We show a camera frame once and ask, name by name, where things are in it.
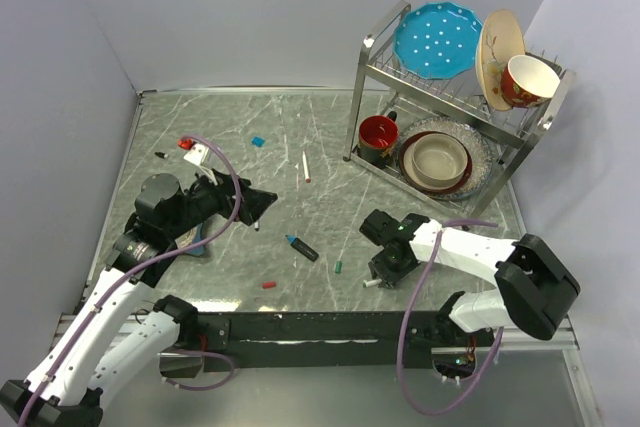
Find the white green marker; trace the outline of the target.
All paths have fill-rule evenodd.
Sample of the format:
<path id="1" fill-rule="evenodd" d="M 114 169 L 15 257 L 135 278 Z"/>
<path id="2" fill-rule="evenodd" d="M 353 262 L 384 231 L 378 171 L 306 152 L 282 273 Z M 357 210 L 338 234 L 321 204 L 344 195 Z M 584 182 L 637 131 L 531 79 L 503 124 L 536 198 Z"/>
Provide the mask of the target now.
<path id="1" fill-rule="evenodd" d="M 379 285 L 381 282 L 382 282 L 382 279 L 380 279 L 380 278 L 372 279 L 372 280 L 364 280 L 363 281 L 363 287 L 364 288 L 371 288 L 371 287 Z"/>

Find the white red acrylic marker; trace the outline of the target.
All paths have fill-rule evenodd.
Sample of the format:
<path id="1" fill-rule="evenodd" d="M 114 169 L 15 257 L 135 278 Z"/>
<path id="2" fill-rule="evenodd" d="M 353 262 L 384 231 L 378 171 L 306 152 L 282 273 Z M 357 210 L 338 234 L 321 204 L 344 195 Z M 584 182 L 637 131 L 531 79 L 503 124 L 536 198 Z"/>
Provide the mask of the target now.
<path id="1" fill-rule="evenodd" d="M 306 183 L 311 183 L 308 156 L 305 150 L 302 151 L 303 175 Z"/>

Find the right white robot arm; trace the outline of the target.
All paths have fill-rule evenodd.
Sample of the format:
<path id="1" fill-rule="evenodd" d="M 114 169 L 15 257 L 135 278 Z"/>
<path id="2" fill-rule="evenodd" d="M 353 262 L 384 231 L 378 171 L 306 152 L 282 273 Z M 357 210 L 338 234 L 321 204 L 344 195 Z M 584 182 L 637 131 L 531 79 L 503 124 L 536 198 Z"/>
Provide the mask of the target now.
<path id="1" fill-rule="evenodd" d="M 394 287 L 419 264 L 434 260 L 491 284 L 490 290 L 455 293 L 447 300 L 437 331 L 449 345 L 499 327 L 551 340 L 580 293 L 578 281 L 540 237 L 491 238 L 471 232 L 475 224 L 469 219 L 440 223 L 420 214 L 398 221 L 372 211 L 360 226 L 381 248 L 369 261 L 372 277 Z"/>

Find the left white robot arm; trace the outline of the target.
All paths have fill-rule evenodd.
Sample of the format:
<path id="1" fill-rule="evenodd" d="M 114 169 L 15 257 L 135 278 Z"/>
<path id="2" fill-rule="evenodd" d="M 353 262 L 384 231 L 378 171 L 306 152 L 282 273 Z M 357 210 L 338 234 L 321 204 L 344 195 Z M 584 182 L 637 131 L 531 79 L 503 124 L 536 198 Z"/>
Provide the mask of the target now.
<path id="1" fill-rule="evenodd" d="M 111 344 L 182 254 L 178 238 L 215 215 L 251 226 L 277 199 L 247 179 L 219 171 L 198 175 L 187 189 L 169 173 L 148 177 L 90 298 L 37 368 L 24 380 L 4 384 L 2 407 L 20 426 L 99 425 L 114 394 L 144 363 L 201 340 L 197 308 L 168 295 L 154 303 L 132 334 Z"/>

